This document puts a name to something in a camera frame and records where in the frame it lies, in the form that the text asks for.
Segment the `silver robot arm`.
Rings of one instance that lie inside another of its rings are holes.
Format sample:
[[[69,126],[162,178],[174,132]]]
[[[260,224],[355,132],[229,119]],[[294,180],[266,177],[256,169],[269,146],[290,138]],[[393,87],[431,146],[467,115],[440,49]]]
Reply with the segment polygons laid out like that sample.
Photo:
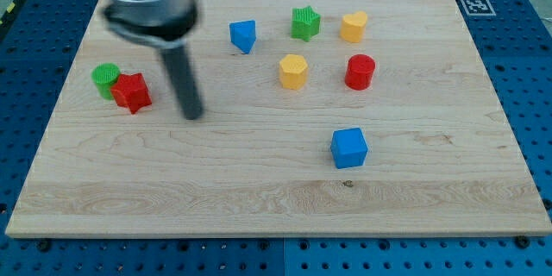
[[[181,47],[198,21],[197,0],[107,0],[108,29],[126,41],[157,49]]]

